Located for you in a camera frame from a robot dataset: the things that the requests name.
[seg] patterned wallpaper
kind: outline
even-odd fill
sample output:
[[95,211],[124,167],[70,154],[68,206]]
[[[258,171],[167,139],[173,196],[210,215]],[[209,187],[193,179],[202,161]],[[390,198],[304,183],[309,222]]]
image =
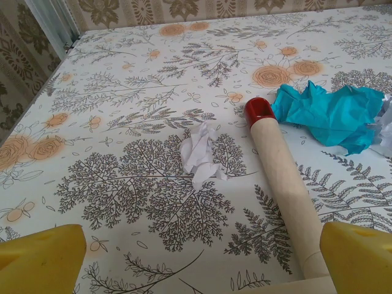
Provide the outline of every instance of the patterned wallpaper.
[[24,0],[1,0],[0,140],[59,62]]
[[66,0],[81,31],[390,3],[391,0]]

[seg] cardboard tube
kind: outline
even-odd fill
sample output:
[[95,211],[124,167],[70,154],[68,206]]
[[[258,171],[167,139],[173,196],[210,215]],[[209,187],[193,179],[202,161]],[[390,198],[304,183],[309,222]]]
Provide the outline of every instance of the cardboard tube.
[[242,290],[238,294],[336,294],[336,289],[331,277],[318,277],[252,290]]
[[251,134],[305,279],[328,276],[319,245],[322,224],[276,119],[256,121]]

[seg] crumpled paper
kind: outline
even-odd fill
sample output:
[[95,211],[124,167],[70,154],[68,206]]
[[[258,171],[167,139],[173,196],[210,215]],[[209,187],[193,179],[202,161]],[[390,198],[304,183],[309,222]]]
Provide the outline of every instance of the crumpled paper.
[[227,180],[222,164],[213,162],[213,140],[217,139],[216,130],[201,123],[190,130],[190,138],[183,140],[180,146],[181,160],[184,171],[193,173],[192,185],[198,192],[203,183],[211,176]]
[[370,149],[388,157],[392,157],[392,96],[385,94],[383,105],[375,117],[375,137]]
[[280,123],[307,126],[325,146],[341,145],[354,154],[372,144],[375,130],[368,124],[375,122],[383,97],[382,92],[365,87],[345,86],[327,93],[309,81],[303,93],[282,85],[272,109]]

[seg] crumpled white paper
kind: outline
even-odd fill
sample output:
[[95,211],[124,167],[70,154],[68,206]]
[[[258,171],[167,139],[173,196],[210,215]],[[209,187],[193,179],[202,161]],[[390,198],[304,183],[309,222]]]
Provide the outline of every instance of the crumpled white paper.
[[213,162],[213,140],[216,139],[216,130],[203,122],[190,131],[190,138],[181,143],[180,153],[184,171],[194,174],[192,185],[196,191],[199,191],[211,176],[227,180],[222,164]]
[[386,94],[380,113],[374,118],[376,135],[374,144],[370,146],[373,151],[392,157],[392,96]]

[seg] paper towel tube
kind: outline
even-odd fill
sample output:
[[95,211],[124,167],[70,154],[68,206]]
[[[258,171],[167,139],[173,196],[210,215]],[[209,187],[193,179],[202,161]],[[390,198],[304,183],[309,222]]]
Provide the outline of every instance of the paper towel tube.
[[319,245],[322,224],[276,119],[259,119],[251,134],[305,279],[328,276]]

